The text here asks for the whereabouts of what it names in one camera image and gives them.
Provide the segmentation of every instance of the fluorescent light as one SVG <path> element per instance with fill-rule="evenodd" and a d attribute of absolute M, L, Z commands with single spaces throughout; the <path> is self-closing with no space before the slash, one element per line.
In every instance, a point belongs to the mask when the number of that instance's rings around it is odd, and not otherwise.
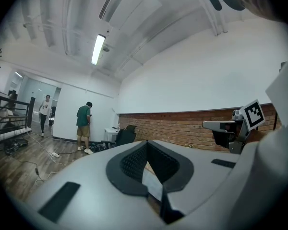
<path fill-rule="evenodd" d="M 22 75 L 20 75 L 18 72 L 16 72 L 16 74 L 17 74 L 19 77 L 21 77 L 21 78 L 22 78 Z"/>
<path fill-rule="evenodd" d="M 95 46 L 94 46 L 94 51 L 93 51 L 93 56 L 92 56 L 92 64 L 97 65 L 98 59 L 99 59 L 99 54 L 102 48 L 102 45 L 104 44 L 106 37 L 103 35 L 98 35 Z"/>

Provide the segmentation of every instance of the black mesh panel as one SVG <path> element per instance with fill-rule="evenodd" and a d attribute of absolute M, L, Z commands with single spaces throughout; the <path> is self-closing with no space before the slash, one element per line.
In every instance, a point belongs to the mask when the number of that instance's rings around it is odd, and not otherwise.
<path fill-rule="evenodd" d="M 158 148 L 149 146 L 147 153 L 148 162 L 161 183 L 167 181 L 178 171 L 178 161 Z"/>
<path fill-rule="evenodd" d="M 147 164 L 146 146 L 129 154 L 120 162 L 120 168 L 125 175 L 142 183 L 143 171 Z"/>

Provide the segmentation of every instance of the dark pants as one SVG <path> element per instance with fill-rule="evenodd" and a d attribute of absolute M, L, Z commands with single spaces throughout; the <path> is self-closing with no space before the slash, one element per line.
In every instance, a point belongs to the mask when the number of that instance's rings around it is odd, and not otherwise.
<path fill-rule="evenodd" d="M 47 115 L 43 115 L 43 114 L 39 113 L 39 121 L 40 121 L 40 125 L 42 128 L 42 133 L 44 132 L 46 117 L 47 117 Z"/>

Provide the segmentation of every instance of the white ceiling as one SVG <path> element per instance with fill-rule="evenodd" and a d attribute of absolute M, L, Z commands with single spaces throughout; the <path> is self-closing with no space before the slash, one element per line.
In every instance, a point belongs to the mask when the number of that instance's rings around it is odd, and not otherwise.
<path fill-rule="evenodd" d="M 213 26 L 222 33 L 220 14 L 208 0 L 110 0 L 100 19 L 106 1 L 17 0 L 0 27 L 0 46 L 4 51 L 8 44 L 33 44 L 122 80 L 188 36 L 205 29 L 213 34 Z M 226 23 L 255 17 L 222 5 Z M 101 52 L 95 66 L 91 57 L 98 34 L 106 36 L 110 51 Z M 13 61 L 8 54 L 2 59 Z"/>

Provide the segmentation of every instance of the white t-shirt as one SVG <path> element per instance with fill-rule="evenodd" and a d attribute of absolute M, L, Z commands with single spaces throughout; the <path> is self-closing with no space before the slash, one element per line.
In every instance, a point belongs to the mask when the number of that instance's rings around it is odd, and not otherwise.
<path fill-rule="evenodd" d="M 46 100 L 44 100 L 42 103 L 42 107 L 40 108 L 39 112 L 43 115 L 47 115 L 48 109 L 50 109 L 50 101 L 47 102 Z"/>

